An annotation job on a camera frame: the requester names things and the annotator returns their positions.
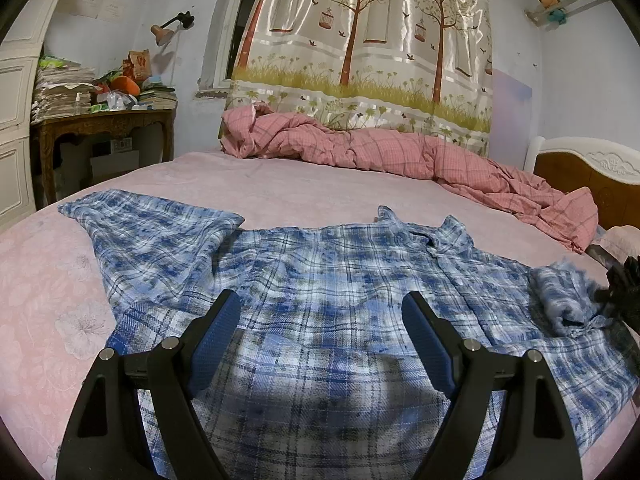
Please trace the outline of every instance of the black glove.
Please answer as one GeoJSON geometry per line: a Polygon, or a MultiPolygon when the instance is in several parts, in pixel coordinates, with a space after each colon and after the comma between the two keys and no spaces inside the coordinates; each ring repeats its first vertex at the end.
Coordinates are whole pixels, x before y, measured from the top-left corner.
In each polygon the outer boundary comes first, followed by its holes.
{"type": "Polygon", "coordinates": [[[625,265],[614,264],[607,271],[609,290],[596,293],[596,300],[610,302],[622,319],[640,334],[640,265],[629,256],[625,265]]]}

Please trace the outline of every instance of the blue gripper pad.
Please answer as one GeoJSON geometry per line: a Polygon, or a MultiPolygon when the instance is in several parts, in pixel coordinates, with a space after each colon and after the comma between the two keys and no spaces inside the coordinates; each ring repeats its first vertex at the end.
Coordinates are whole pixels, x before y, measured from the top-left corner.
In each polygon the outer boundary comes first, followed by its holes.
{"type": "Polygon", "coordinates": [[[456,389],[451,357],[414,298],[402,300],[402,322],[433,387],[450,399],[456,389]]]}
{"type": "Polygon", "coordinates": [[[239,321],[240,298],[232,292],[191,357],[191,377],[187,389],[193,397],[211,385],[213,375],[218,369],[239,321]]]}

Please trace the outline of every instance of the tree-patterned curtain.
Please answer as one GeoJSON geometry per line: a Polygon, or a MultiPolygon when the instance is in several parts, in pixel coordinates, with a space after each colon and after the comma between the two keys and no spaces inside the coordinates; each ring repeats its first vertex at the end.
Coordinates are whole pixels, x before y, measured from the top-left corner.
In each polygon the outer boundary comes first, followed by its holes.
{"type": "Polygon", "coordinates": [[[227,107],[261,100],[485,155],[491,48],[487,0],[256,0],[227,107]]]}

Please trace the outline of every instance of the white cabinet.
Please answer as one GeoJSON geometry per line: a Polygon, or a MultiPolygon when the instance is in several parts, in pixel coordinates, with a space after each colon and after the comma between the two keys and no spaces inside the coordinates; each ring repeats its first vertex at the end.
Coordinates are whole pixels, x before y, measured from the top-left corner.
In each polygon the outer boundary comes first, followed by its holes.
{"type": "Polygon", "coordinates": [[[58,0],[29,0],[0,44],[0,58],[39,57],[58,0]]]}
{"type": "Polygon", "coordinates": [[[3,224],[14,224],[33,213],[30,181],[29,139],[0,144],[0,218],[3,224]]]}
{"type": "Polygon", "coordinates": [[[33,82],[58,0],[29,0],[0,44],[0,232],[36,211],[29,122],[33,82]]]}

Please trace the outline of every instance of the stack of papers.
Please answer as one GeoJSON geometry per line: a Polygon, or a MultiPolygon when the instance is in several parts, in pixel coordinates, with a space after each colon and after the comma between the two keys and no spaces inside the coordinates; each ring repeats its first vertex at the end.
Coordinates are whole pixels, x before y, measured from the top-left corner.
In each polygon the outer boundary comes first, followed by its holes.
{"type": "Polygon", "coordinates": [[[31,105],[31,124],[45,119],[87,114],[95,92],[92,68],[39,68],[31,105]]]}
{"type": "Polygon", "coordinates": [[[154,110],[173,110],[178,102],[175,88],[164,86],[162,82],[149,82],[142,85],[142,92],[138,96],[138,104],[150,106],[154,110]]]}

